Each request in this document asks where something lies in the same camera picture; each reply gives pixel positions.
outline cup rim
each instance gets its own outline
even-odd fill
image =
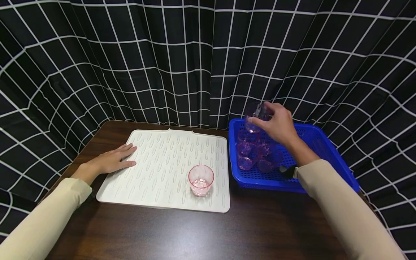
[[[272,111],[265,105],[265,102],[263,102],[263,101],[262,102],[247,103],[244,107],[244,117],[245,118],[251,117],[251,116],[247,116],[247,109],[251,106],[254,106],[254,105],[258,106],[259,104],[262,106],[262,109],[264,108],[264,110],[265,110],[264,113],[267,115],[265,121],[268,121],[268,118],[269,118],[270,114],[272,113]]]
[[[208,184],[207,186],[204,186],[204,187],[197,187],[197,186],[195,186],[195,185],[193,185],[193,184],[192,184],[191,179],[190,179],[190,177],[189,177],[189,174],[191,173],[191,171],[193,170],[193,168],[195,168],[195,167],[197,167],[197,166],[204,166],[204,167],[207,167],[208,169],[210,169],[210,171],[211,171],[211,173],[212,173],[212,182],[211,182],[210,184]],[[188,172],[188,181],[189,181],[189,183],[190,183],[192,186],[194,186],[195,188],[198,188],[198,189],[203,189],[203,188],[207,188],[207,187],[211,186],[211,185],[212,185],[212,183],[214,182],[214,179],[215,179],[215,174],[214,174],[213,170],[211,169],[211,167],[209,167],[209,166],[207,166],[207,165],[205,165],[205,164],[197,164],[197,165],[195,165],[194,167],[192,167],[192,168],[189,170],[189,172]]]
[[[245,132],[247,132],[247,133],[249,133],[249,134],[251,134],[251,135],[255,136],[255,140],[254,140],[254,141],[250,141],[250,142],[248,142],[248,143],[254,143],[254,142],[257,142],[257,141],[260,139],[260,138],[259,138],[259,133],[250,133],[249,131],[247,131],[247,129],[246,129],[246,128],[243,128],[243,129],[238,130],[238,132],[237,132],[237,140],[238,140],[238,141],[244,141],[244,140],[240,140],[240,133],[245,133]]]

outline white drying mat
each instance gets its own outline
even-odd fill
[[[127,144],[137,150],[128,158],[136,165],[109,174],[97,193],[105,203],[152,208],[225,213],[230,209],[227,140],[223,137],[180,130],[135,130]],[[193,195],[189,170],[205,164],[214,182],[205,197]]]

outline wooden table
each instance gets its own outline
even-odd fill
[[[135,129],[168,128],[109,121],[60,180],[71,176],[81,163],[125,143]],[[227,131],[193,130],[228,137]],[[92,200],[73,214],[48,259],[347,258],[318,205],[308,195],[239,188],[231,168],[228,172],[231,208],[226,214],[160,210]],[[102,175],[95,180],[94,191],[104,179]]]

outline black backdrop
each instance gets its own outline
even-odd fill
[[[321,127],[416,257],[414,0],[0,1],[0,238],[108,120]]]

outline pink cup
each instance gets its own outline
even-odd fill
[[[262,139],[257,140],[255,144],[259,148],[260,153],[263,157],[271,154],[275,146],[275,144],[273,144],[269,140],[262,140]]]
[[[258,133],[261,128],[250,123],[248,119],[250,117],[257,117],[263,121],[269,120],[270,110],[266,107],[265,103],[248,103],[244,109],[245,128],[250,133]]]
[[[237,165],[244,171],[250,170],[260,157],[259,149],[256,147],[247,155],[237,154]]]
[[[262,173],[269,173],[274,168],[278,167],[283,161],[283,154],[280,151],[275,151],[265,157],[261,157],[257,161],[257,168]]]
[[[214,172],[206,165],[196,165],[189,171],[188,179],[192,193],[203,197],[208,194],[214,182]]]
[[[238,132],[237,151],[241,154],[248,155],[255,147],[258,141],[258,134],[253,134],[245,129]]]

